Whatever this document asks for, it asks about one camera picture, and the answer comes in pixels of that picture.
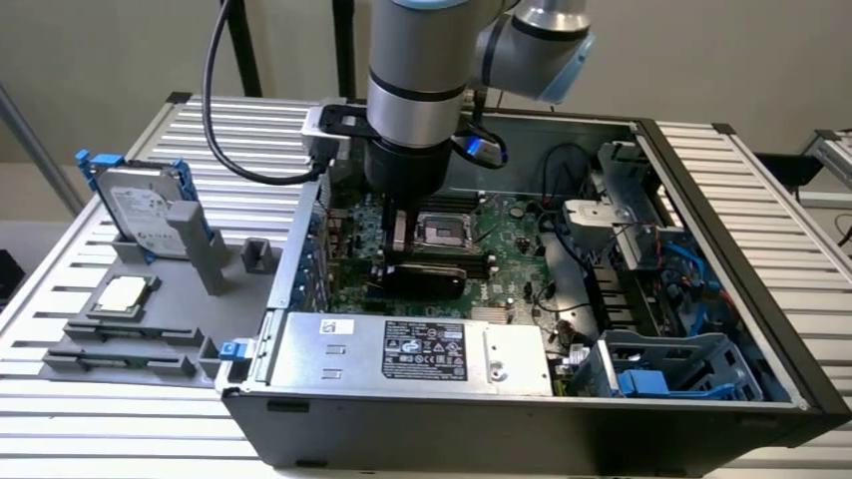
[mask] power supply label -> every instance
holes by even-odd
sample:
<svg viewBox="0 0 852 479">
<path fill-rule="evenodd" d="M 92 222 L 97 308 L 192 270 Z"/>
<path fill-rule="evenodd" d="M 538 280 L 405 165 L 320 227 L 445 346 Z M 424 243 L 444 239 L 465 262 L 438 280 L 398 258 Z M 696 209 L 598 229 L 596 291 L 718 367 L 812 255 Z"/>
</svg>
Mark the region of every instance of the power supply label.
<svg viewBox="0 0 852 479">
<path fill-rule="evenodd" d="M 466 381 L 462 324 L 385 321 L 384 348 L 388 379 Z"/>
</svg>

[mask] metal table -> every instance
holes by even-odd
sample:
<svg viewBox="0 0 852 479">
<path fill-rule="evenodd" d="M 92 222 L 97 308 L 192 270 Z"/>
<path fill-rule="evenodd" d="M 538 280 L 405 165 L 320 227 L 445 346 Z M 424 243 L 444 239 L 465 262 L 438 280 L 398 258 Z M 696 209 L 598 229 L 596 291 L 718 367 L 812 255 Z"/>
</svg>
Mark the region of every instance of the metal table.
<svg viewBox="0 0 852 479">
<path fill-rule="evenodd" d="M 288 167 L 301 165 L 298 129 L 308 105 L 216 99 L 216 129 L 232 158 L 252 158 L 244 164 L 272 175 L 286 175 Z M 285 241 L 298 187 L 268 187 L 230 175 L 206 149 L 200 117 L 196 98 L 186 104 L 168 104 L 128 156 L 188 161 L 210 224 L 228 241 L 241 242 L 248 236 Z M 754 167 L 756 159 L 742 153 L 736 137 L 718 135 L 709 125 L 661 123 L 660 127 L 721 215 L 725 209 L 742 214 L 754 206 L 750 202 L 773 211 L 770 225 L 725 224 L 758 272 L 765 271 L 766 285 L 777 291 L 793 326 L 852 406 L 852 286 L 848 281 L 844 285 L 836 264 L 814 255 L 818 234 L 809 230 L 806 218 L 789 214 L 793 207 L 778 200 L 773 180 Z M 736 186 L 713 185 L 717 168 L 753 174 L 753 179 L 741 179 L 748 184 L 741 192 Z M 766 199 L 777 200 L 777 205 Z M 45 349 L 61 338 L 68 317 L 82 307 L 114 260 L 105 245 L 114 232 L 93 200 L 0 315 L 0 478 L 356 477 L 357 471 L 269 468 L 212 389 L 37 379 Z M 762 252 L 768 241 L 782 247 L 774 254 Z M 810 281 L 812 293 L 784 293 L 797 280 Z M 794 312 L 802 308 L 809 312 Z M 852 427 L 845 426 L 797 449 L 756 450 L 708 477 L 838 479 L 850 475 Z"/>
</svg>

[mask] black pole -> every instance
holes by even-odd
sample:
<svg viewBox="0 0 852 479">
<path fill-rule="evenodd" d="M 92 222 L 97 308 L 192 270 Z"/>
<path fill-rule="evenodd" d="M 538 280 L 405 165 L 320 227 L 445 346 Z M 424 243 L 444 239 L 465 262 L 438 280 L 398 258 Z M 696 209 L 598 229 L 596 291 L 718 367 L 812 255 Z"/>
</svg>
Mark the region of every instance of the black pole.
<svg viewBox="0 0 852 479">
<path fill-rule="evenodd" d="M 337 86 L 340 96 L 354 98 L 356 90 L 356 1 L 333 0 L 334 50 L 337 56 Z"/>
<path fill-rule="evenodd" d="M 228 15 L 228 30 L 230 31 L 230 42 L 234 46 L 234 56 L 237 57 L 242 92 L 246 97 L 261 98 L 264 92 L 261 90 L 261 76 L 257 72 L 254 47 L 252 46 L 249 19 L 245 14 L 245 1 L 232 0 L 232 3 L 230 14 Z"/>
</svg>

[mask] white wall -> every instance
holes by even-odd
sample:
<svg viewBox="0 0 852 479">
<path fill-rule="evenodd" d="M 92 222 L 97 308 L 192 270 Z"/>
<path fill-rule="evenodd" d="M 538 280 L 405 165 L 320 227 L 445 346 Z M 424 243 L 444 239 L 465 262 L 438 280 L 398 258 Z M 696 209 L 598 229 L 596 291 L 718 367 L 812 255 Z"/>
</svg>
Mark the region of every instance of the white wall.
<svg viewBox="0 0 852 479">
<path fill-rule="evenodd" d="M 337 94 L 328 0 L 246 0 L 264 95 L 318 100 Z"/>
<path fill-rule="evenodd" d="M 588 12 L 597 41 L 560 111 L 729 123 L 752 149 L 786 153 L 814 129 L 852 128 L 852 1 L 588 0 Z"/>
<path fill-rule="evenodd" d="M 0 2 L 0 79 L 56 161 L 126 151 L 168 94 L 200 90 L 216 12 L 210 0 Z M 237 95 L 229 41 L 220 51 L 214 91 Z M 0 140 L 0 158 L 28 162 Z"/>
</svg>

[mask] wire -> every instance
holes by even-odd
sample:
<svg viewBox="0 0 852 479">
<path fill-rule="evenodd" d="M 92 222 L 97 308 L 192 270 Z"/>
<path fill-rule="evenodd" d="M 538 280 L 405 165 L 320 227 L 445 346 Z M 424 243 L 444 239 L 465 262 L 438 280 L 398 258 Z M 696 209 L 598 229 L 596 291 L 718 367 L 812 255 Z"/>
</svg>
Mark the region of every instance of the wire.
<svg viewBox="0 0 852 479">
<path fill-rule="evenodd" d="M 660 228 L 653 227 L 653 240 L 656 241 L 656 267 L 662 267 L 662 245 L 660 244 Z"/>
<path fill-rule="evenodd" d="M 582 261 L 580 256 L 576 255 L 576 252 L 573 252 L 573 248 L 570 247 L 570 244 L 568 243 L 568 239 L 564 237 L 564 234 L 561 233 L 561 230 L 558 229 L 558 224 L 556 222 L 553 222 L 553 233 L 556 234 L 556 239 L 558 240 L 561 247 L 568 253 L 568 256 L 570 256 L 570 259 L 576 261 L 576 264 L 582 268 L 582 270 L 588 273 L 588 275 L 593 275 L 590 266 L 585 263 L 585 261 Z"/>
<path fill-rule="evenodd" d="M 581 147 L 577 143 L 574 142 L 565 142 L 565 143 L 560 143 L 557 145 L 553 145 L 552 147 L 549 147 L 546 149 L 546 151 L 544 152 L 544 156 L 542 156 L 542 166 L 541 166 L 541 201 L 546 202 L 546 169 L 549 166 L 549 160 L 553 156 L 553 154 L 562 148 L 573 148 L 576 150 L 578 150 L 584 155 L 585 158 L 588 160 L 590 160 L 592 155 L 588 152 L 588 150 Z M 576 188 L 576 181 L 573 179 L 573 176 L 570 175 L 570 170 L 566 171 L 568 172 L 568 181 L 570 183 L 570 187 Z"/>
<path fill-rule="evenodd" d="M 541 304 L 541 296 L 544 295 L 544 292 L 546 291 L 546 289 L 554 285 L 554 282 L 550 281 L 546 286 L 537 292 L 537 294 L 534 295 L 532 302 L 533 304 L 537 306 L 538 309 L 541 309 L 542 311 L 546 312 L 554 312 L 554 313 L 561 313 L 561 312 L 569 312 L 573 311 L 574 309 L 580 309 L 581 307 L 590 307 L 590 304 L 588 302 L 581 302 L 580 304 L 574 304 L 573 306 L 565 307 L 562 309 L 552 309 L 546 306 L 544 306 Z"/>
<path fill-rule="evenodd" d="M 488 235 L 490 235 L 493 233 L 493 231 L 500 227 L 500 225 L 502 224 L 502 211 L 504 210 L 505 210 L 505 204 L 504 204 L 504 202 L 498 202 L 498 216 L 496 218 L 496 223 L 493 224 L 493 226 L 490 228 L 488 228 L 488 230 L 481 235 L 478 235 L 473 239 L 473 241 L 472 241 L 473 244 L 476 244 L 477 242 L 480 242 L 481 240 L 488 238 Z"/>
<path fill-rule="evenodd" d="M 725 302 L 728 303 L 728 305 L 736 309 L 736 305 L 733 304 L 733 298 L 730 297 L 730 294 L 728 294 L 728 292 L 724 289 L 718 290 L 718 295 L 721 296 L 721 298 L 725 300 Z"/>
<path fill-rule="evenodd" d="M 558 179 L 561 178 L 561 173 L 565 173 L 565 175 L 568 176 L 568 180 L 570 181 L 570 179 L 573 178 L 573 176 L 570 175 L 570 168 L 568 167 L 566 163 L 561 164 L 561 170 L 558 170 L 558 173 L 556 174 L 556 180 L 553 181 L 553 188 L 549 191 L 549 200 L 553 201 L 553 199 L 556 198 L 556 191 L 558 190 Z M 580 191 L 582 190 L 582 185 L 585 185 L 585 180 L 582 180 L 582 183 L 580 184 Z"/>
<path fill-rule="evenodd" d="M 218 12 L 218 17 L 216 19 L 216 26 L 213 28 L 213 35 L 210 37 L 210 43 L 208 45 L 208 54 L 206 60 L 204 62 L 204 75 L 201 79 L 201 124 L 204 126 L 204 138 L 208 142 L 208 147 L 210 147 L 210 152 L 213 153 L 213 157 L 222 164 L 222 166 L 230 170 L 230 172 L 246 180 L 261 183 L 264 185 L 273 186 L 288 186 L 288 185 L 300 185 L 305 182 L 314 181 L 320 175 L 325 172 L 329 164 L 328 161 L 330 158 L 324 159 L 324 161 L 314 162 L 310 166 L 310 170 L 306 173 L 300 175 L 294 175 L 290 177 L 266 177 L 264 175 L 258 175 L 248 170 L 245 170 L 240 165 L 237 165 L 225 155 L 222 149 L 218 145 L 218 141 L 216 140 L 216 134 L 213 133 L 213 115 L 210 113 L 210 90 L 213 88 L 213 69 L 216 64 L 216 51 L 218 50 L 218 42 L 222 38 L 222 30 L 225 28 L 225 21 L 228 20 L 228 16 L 230 14 L 230 8 L 233 6 L 232 0 L 225 0 L 222 2 L 222 8 Z"/>
<path fill-rule="evenodd" d="M 468 163 L 478 166 L 480 168 L 485 168 L 488 170 L 498 170 L 508 164 L 508 147 L 505 146 L 505 141 L 496 133 L 492 133 L 481 124 L 481 113 L 484 111 L 484 103 L 485 103 L 485 95 L 484 90 L 473 91 L 473 111 L 469 115 L 469 121 L 466 122 L 466 126 L 461 131 L 458 131 L 454 135 L 457 137 L 476 137 L 482 140 L 486 140 L 492 143 L 496 143 L 500 149 L 500 163 L 494 164 L 492 162 L 486 162 L 474 157 L 470 153 L 466 152 L 466 147 L 460 145 L 457 142 L 450 141 L 452 151 L 465 160 Z"/>
<path fill-rule="evenodd" d="M 837 229 L 837 232 L 840 233 L 840 235 L 842 235 L 842 238 L 840 239 L 840 241 L 837 242 L 838 246 L 844 246 L 846 242 L 849 242 L 849 240 L 852 240 L 852 225 L 849 225 L 849 229 L 846 230 L 846 232 L 844 233 L 842 230 L 840 229 L 840 219 L 841 218 L 852 218 L 852 214 L 849 213 L 844 213 L 840 214 L 834 217 L 834 228 Z"/>
<path fill-rule="evenodd" d="M 649 227 L 654 227 L 656 228 L 656 224 L 653 223 L 646 223 L 646 222 L 636 222 L 636 223 L 628 223 L 626 225 L 621 226 L 621 229 L 617 231 L 617 233 L 614 235 L 612 235 L 612 238 L 609 239 L 609 241 L 606 242 L 606 244 L 604 245 L 604 247 L 600 249 L 600 255 L 604 254 L 604 252 L 610 248 L 614 247 L 614 242 L 617 241 L 617 237 L 620 237 L 624 232 L 629 229 L 629 227 L 637 227 L 637 226 L 649 226 Z"/>
<path fill-rule="evenodd" d="M 537 219 L 534 220 L 534 230 L 538 233 L 552 233 L 552 230 L 545 230 L 544 229 L 544 223 L 541 222 L 541 220 L 544 220 L 546 217 L 556 215 L 556 212 L 549 212 L 549 211 L 541 211 L 541 214 L 537 216 Z"/>
<path fill-rule="evenodd" d="M 532 324 L 534 324 L 534 326 L 541 330 L 541 332 L 544 334 L 554 334 L 556 333 L 556 325 L 553 325 L 552 329 L 546 329 L 544 326 L 541 326 L 537 323 L 537 319 L 534 318 L 534 316 L 532 314 L 529 315 L 529 319 L 532 320 Z"/>
<path fill-rule="evenodd" d="M 704 315 L 706 314 L 706 304 L 702 302 L 697 303 L 697 309 L 694 311 L 694 322 L 692 323 L 692 327 L 689 327 L 689 332 L 686 333 L 686 337 L 692 337 L 697 335 L 697 332 L 701 330 L 701 326 L 704 325 Z"/>
</svg>

